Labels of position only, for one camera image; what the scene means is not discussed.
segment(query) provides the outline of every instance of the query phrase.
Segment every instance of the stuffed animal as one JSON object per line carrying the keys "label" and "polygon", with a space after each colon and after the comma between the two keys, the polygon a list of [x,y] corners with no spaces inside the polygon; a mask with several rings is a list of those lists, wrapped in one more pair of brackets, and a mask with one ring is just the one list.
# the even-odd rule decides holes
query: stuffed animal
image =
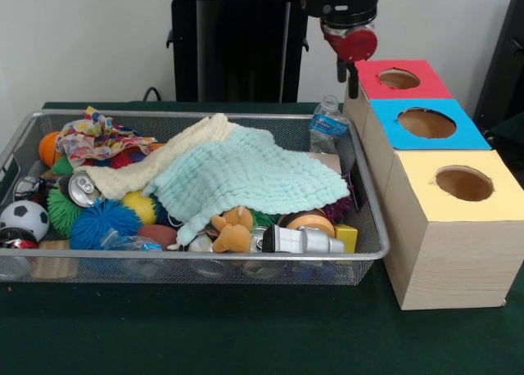
{"label": "stuffed animal", "polygon": [[249,209],[244,206],[236,207],[222,216],[215,215],[211,223],[220,232],[213,243],[213,252],[251,251],[253,215]]}

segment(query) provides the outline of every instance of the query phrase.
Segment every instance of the stacked wooden boxes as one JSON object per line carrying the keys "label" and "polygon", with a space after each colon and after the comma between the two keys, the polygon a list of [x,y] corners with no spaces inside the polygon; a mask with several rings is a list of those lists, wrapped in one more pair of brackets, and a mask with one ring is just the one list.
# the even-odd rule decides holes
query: stacked wooden boxes
{"label": "stacked wooden boxes", "polygon": [[524,191],[425,61],[358,69],[345,114],[382,202],[400,307],[502,305],[524,259]]}

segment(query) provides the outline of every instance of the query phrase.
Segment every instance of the wire mesh basket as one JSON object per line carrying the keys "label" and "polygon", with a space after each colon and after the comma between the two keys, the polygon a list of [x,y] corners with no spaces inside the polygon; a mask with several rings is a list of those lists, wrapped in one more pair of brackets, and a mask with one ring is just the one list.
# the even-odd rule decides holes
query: wire mesh basket
{"label": "wire mesh basket", "polygon": [[[103,111],[115,122],[159,142],[211,113]],[[19,177],[38,176],[42,137],[77,120],[82,111],[42,111],[26,117],[0,156],[2,207],[12,202]],[[267,129],[276,143],[293,151],[309,150],[310,115],[234,114],[237,124]],[[177,251],[73,251],[0,249],[0,281],[107,283],[255,283],[357,285],[374,260],[389,251],[377,196],[354,125],[338,144],[341,171],[350,174],[359,209],[346,223],[359,231],[354,254],[214,254]],[[56,240],[50,229],[44,240]]]}

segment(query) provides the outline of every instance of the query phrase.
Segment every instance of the blue box lid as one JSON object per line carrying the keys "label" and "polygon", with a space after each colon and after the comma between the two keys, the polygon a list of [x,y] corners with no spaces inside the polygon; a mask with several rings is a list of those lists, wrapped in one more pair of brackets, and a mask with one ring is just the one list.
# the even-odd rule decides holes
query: blue box lid
{"label": "blue box lid", "polygon": [[371,105],[395,149],[491,150],[454,99],[375,100]]}

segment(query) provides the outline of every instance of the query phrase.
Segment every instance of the green spiky ball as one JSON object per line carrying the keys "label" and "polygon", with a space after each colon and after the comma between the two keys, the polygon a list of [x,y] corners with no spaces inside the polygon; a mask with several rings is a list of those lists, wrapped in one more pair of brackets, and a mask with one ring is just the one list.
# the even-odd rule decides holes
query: green spiky ball
{"label": "green spiky ball", "polygon": [[53,188],[47,198],[47,212],[56,232],[63,238],[70,238],[71,227],[82,212],[82,208],[65,197],[60,189]]}
{"label": "green spiky ball", "polygon": [[254,226],[268,228],[271,225],[277,223],[278,220],[277,215],[267,215],[257,210],[251,210],[251,213],[253,215]]}
{"label": "green spiky ball", "polygon": [[59,176],[67,176],[73,174],[73,166],[66,156],[61,156],[52,166],[51,171]]}

